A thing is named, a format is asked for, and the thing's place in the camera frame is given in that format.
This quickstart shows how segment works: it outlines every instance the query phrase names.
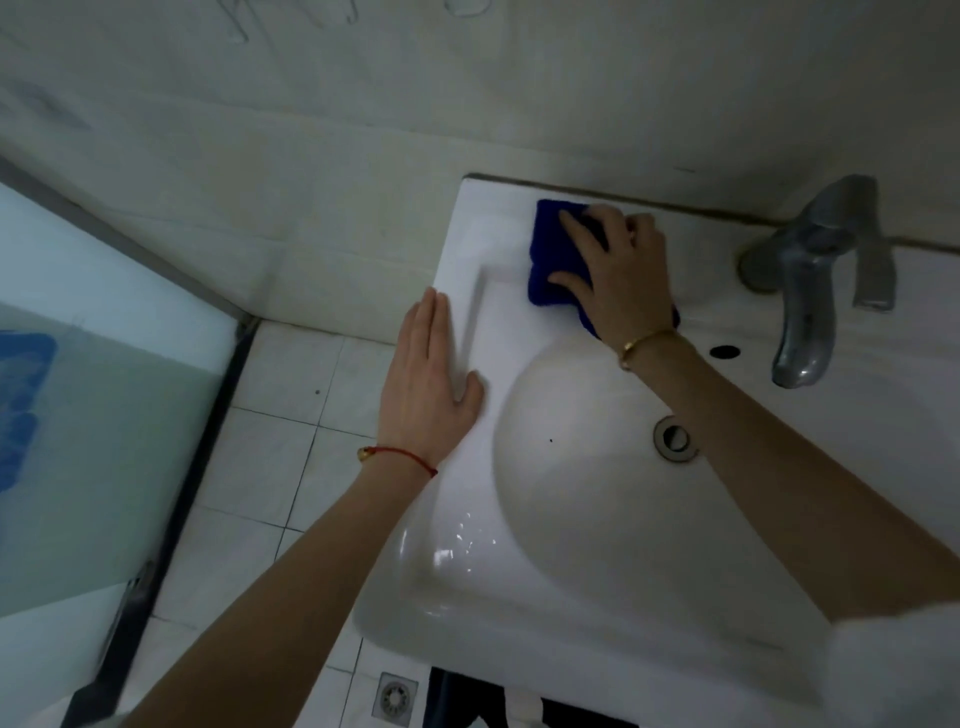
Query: red string bracelet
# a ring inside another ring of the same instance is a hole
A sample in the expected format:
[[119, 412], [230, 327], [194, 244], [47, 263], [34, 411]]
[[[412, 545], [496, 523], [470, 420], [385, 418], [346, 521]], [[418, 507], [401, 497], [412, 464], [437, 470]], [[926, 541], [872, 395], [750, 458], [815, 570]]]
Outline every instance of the red string bracelet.
[[430, 464], [429, 464], [426, 460], [424, 460], [424, 459], [423, 459], [422, 457], [420, 457], [419, 455], [415, 455], [415, 454], [414, 454], [413, 452], [411, 452], [410, 450], [406, 450], [406, 449], [400, 449], [400, 448], [382, 448], [382, 447], [380, 447], [379, 445], [375, 445], [375, 446], [372, 446], [372, 447], [367, 446], [367, 447], [365, 447], [365, 448], [360, 448], [360, 449], [357, 451], [357, 460], [359, 460], [359, 461], [362, 463], [364, 460], [367, 460], [368, 458], [373, 457], [373, 456], [376, 455], [378, 452], [396, 452], [396, 453], [398, 453], [398, 454], [400, 454], [400, 455], [406, 455], [406, 456], [409, 457], [411, 460], [416, 461], [418, 464], [420, 464], [420, 465], [423, 467], [424, 470], [426, 470], [428, 473], [430, 473], [430, 477], [433, 477], [434, 475], [437, 474], [437, 469], [436, 469], [436, 468], [431, 468], [431, 467], [430, 467]]

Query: sink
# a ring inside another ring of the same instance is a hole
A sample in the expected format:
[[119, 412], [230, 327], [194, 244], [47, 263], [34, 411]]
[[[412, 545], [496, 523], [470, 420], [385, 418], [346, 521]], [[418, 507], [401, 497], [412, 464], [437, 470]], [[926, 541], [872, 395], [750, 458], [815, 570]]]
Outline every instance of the sink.
[[[527, 303], [543, 197], [592, 202], [462, 184], [436, 284], [456, 367], [479, 370], [487, 401], [384, 548], [357, 626], [432, 665], [642, 725], [822, 725], [825, 618], [702, 454], [658, 452], [666, 406], [572, 307]], [[960, 299], [928, 295], [954, 289], [960, 258], [898, 250], [898, 311], [838, 306], [827, 375], [782, 390], [770, 381], [780, 301], [743, 290], [732, 266], [770, 231], [653, 211], [698, 351], [960, 553], [960, 348], [942, 333], [960, 330]], [[848, 261], [835, 278], [843, 301]], [[739, 354], [712, 358], [720, 345]]]

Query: cleaning cloth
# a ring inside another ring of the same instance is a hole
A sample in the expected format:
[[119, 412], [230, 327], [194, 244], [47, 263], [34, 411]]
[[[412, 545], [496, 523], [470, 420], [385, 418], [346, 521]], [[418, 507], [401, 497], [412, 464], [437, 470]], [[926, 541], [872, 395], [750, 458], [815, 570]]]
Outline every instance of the cleaning cloth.
[[[592, 217], [583, 214], [587, 205], [566, 203], [560, 200], [539, 200], [537, 202], [537, 217], [534, 219], [534, 237], [530, 243], [530, 259], [533, 268], [530, 270], [530, 280], [527, 283], [527, 298], [533, 305], [556, 305], [568, 303], [575, 305], [580, 314], [580, 323], [594, 336], [597, 335], [593, 324], [587, 317], [580, 302], [563, 286], [547, 280], [555, 271], [567, 271], [580, 276], [587, 283], [590, 281], [590, 272], [587, 264], [580, 256], [577, 246], [566, 234], [564, 226], [560, 224], [560, 211], [565, 209], [584, 227], [593, 233], [604, 250], [607, 250], [607, 236], [603, 233], [603, 226]], [[673, 328], [680, 325], [680, 313], [673, 307]]]

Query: bracelet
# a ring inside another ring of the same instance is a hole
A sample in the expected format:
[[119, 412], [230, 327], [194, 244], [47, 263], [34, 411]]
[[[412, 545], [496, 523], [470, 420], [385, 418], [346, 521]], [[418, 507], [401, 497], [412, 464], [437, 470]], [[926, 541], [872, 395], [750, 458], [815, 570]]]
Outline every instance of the bracelet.
[[400, 454], [400, 455], [406, 455], [406, 456], [409, 457], [411, 460], [413, 460], [413, 461], [415, 461], [417, 464], [419, 464], [424, 470], [426, 470], [428, 473], [430, 473], [430, 477], [433, 477], [434, 475], [437, 474], [437, 469], [436, 469], [436, 468], [431, 468], [431, 467], [430, 467], [430, 464], [429, 464], [426, 460], [424, 460], [424, 459], [423, 459], [422, 457], [420, 457], [419, 455], [415, 455], [413, 452], [411, 452], [410, 450], [407, 450], [407, 449], [400, 449], [400, 448], [382, 448], [382, 447], [380, 447], [379, 445], [366, 446], [365, 448], [360, 448], [360, 449], [357, 451], [357, 460], [359, 460], [359, 461], [362, 463], [362, 462], [364, 462], [365, 460], [367, 460], [368, 458], [371, 458], [371, 457], [373, 457], [374, 455], [376, 455], [378, 452], [396, 452], [397, 454]]
[[636, 351], [636, 348], [639, 347], [640, 344], [646, 344], [647, 342], [653, 341], [654, 339], [658, 338], [659, 336], [663, 336], [664, 334], [666, 334], [667, 336], [676, 335], [674, 331], [654, 331], [653, 333], [649, 333], [646, 336], [641, 336], [638, 339], [634, 339], [633, 341], [628, 341], [626, 344], [624, 344], [623, 349], [620, 350], [620, 355], [617, 357], [620, 364], [620, 369], [622, 369], [624, 372], [629, 372], [630, 362], [627, 361], [627, 359], [629, 359], [630, 355]]

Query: chrome faucet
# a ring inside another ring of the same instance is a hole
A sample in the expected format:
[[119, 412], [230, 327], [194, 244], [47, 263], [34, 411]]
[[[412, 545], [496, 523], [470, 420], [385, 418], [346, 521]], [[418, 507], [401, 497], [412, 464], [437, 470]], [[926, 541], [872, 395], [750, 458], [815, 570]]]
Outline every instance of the chrome faucet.
[[840, 255], [856, 248], [853, 305], [893, 309], [897, 269], [890, 242], [880, 234], [876, 200], [876, 179], [848, 175], [737, 262], [737, 274], [751, 290], [783, 292], [783, 335], [773, 363], [778, 386], [809, 386], [827, 371], [836, 338], [831, 272]]

